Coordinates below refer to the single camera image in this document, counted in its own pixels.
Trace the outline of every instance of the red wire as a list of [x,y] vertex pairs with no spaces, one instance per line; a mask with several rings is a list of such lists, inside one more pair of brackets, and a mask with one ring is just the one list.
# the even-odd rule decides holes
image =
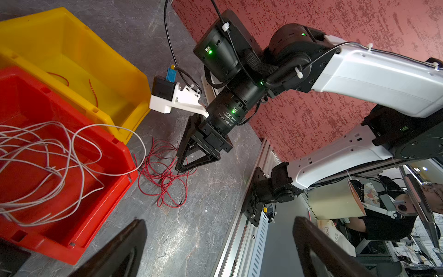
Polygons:
[[95,94],[94,89],[92,88],[91,79],[88,79],[88,81],[89,81],[89,86],[91,87],[92,93],[94,94],[94,97],[95,97],[95,106],[98,108],[98,99],[97,99],[97,95]]
[[[178,143],[177,147],[175,147],[174,145],[172,145],[167,141],[154,140],[153,137],[151,150],[149,151],[149,154],[145,157],[145,159],[142,161],[143,165],[140,167],[142,170],[138,178],[138,187],[140,191],[145,195],[158,196],[157,199],[158,207],[161,207],[164,204],[171,208],[178,208],[181,207],[188,198],[188,178],[189,176],[193,175],[197,171],[197,169],[195,169],[195,171],[192,173],[190,173],[190,171],[187,171],[183,174],[174,174],[173,167],[177,164],[177,159],[175,158],[175,155],[172,157],[166,157],[163,156],[163,154],[166,154],[168,152],[171,153],[172,151],[175,151],[174,154],[176,154],[177,150],[178,150]],[[172,160],[172,161],[169,165],[167,165],[160,160]],[[163,172],[157,172],[157,170],[155,170],[152,167],[153,164],[159,164],[161,166],[164,166],[165,169],[163,170]],[[160,188],[160,193],[149,194],[144,192],[140,186],[140,177],[142,175],[145,176],[151,183],[155,184],[158,188]],[[186,181],[181,179],[182,177],[185,176],[186,176]],[[185,189],[185,198],[180,203],[177,203],[168,192],[168,188],[177,180],[182,183]],[[169,197],[169,199],[172,201],[173,204],[166,203],[165,201],[166,195]]]
[[60,78],[62,78],[63,80],[66,81],[66,86],[69,86],[69,81],[68,81],[68,79],[66,79],[66,78],[63,77],[62,75],[58,75],[58,74],[56,74],[56,73],[52,73],[52,72],[46,72],[46,73],[51,74],[51,75],[55,75],[55,76],[59,76]]

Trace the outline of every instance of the red textured wall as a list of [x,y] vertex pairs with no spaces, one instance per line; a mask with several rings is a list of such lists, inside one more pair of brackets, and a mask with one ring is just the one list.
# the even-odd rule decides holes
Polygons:
[[[262,48],[287,23],[299,23],[345,40],[426,60],[443,59],[442,0],[216,0],[233,10]],[[217,15],[210,0],[174,0],[197,42]],[[288,91],[251,119],[284,160],[303,157],[360,123],[375,104],[333,93]]]

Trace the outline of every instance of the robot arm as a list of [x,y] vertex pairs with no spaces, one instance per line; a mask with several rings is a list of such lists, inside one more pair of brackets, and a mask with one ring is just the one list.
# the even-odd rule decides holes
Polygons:
[[[269,191],[263,191],[267,201],[289,201],[287,195],[278,199],[281,191],[297,194],[356,165],[392,157],[425,159],[443,151],[443,71],[438,63],[345,42],[294,23],[280,28],[262,51],[232,11],[222,17],[229,30],[217,20],[194,53],[206,73],[226,87],[207,114],[200,112],[205,116],[189,118],[177,153],[179,172],[219,160],[221,150],[233,148],[228,133],[244,122],[247,112],[257,109],[263,98],[290,89],[344,94],[383,107],[333,144],[275,168],[274,181],[267,181]],[[210,74],[205,75],[211,84]],[[205,156],[183,164],[197,150]]]

